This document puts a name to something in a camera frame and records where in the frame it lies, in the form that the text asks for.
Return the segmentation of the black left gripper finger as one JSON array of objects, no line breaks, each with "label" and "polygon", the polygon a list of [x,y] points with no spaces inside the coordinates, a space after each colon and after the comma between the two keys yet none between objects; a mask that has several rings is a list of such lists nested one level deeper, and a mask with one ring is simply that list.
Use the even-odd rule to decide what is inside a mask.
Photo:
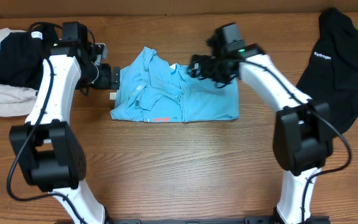
[{"label": "black left gripper finger", "polygon": [[106,47],[105,43],[96,43],[95,47],[95,59],[94,59],[94,64],[95,65],[100,65],[102,60],[107,58],[108,55],[108,49]]},{"label": "black left gripper finger", "polygon": [[114,67],[111,73],[111,89],[118,90],[120,87],[120,67]]}]

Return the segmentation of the light blue t-shirt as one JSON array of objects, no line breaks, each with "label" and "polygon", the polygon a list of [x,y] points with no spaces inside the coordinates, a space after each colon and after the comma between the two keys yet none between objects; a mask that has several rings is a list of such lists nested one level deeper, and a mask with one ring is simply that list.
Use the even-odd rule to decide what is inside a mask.
[{"label": "light blue t-shirt", "polygon": [[188,123],[234,120],[239,117],[236,81],[223,88],[210,79],[187,73],[186,65],[167,61],[144,47],[136,59],[120,71],[114,120],[146,123]]}]

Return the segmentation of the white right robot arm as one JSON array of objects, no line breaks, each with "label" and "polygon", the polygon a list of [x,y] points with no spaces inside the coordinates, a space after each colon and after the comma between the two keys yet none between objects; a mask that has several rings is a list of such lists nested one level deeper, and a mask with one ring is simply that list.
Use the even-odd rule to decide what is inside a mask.
[{"label": "white right robot arm", "polygon": [[219,57],[193,55],[188,73],[222,86],[235,78],[248,84],[275,113],[273,153],[283,169],[280,200],[271,215],[247,216],[245,223],[329,223],[310,212],[316,174],[333,151],[333,136],[313,116],[329,116],[326,103],[315,103],[275,67],[257,44]]}]

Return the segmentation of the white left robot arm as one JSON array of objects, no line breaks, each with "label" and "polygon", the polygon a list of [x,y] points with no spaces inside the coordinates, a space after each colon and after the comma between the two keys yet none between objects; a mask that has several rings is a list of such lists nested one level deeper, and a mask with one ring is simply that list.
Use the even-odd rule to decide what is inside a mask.
[{"label": "white left robot arm", "polygon": [[9,140],[16,155],[6,180],[10,198],[53,197],[72,223],[112,223],[86,182],[86,156],[70,127],[76,89],[116,90],[119,69],[102,63],[104,43],[59,40],[41,49],[43,74],[35,105]]}]

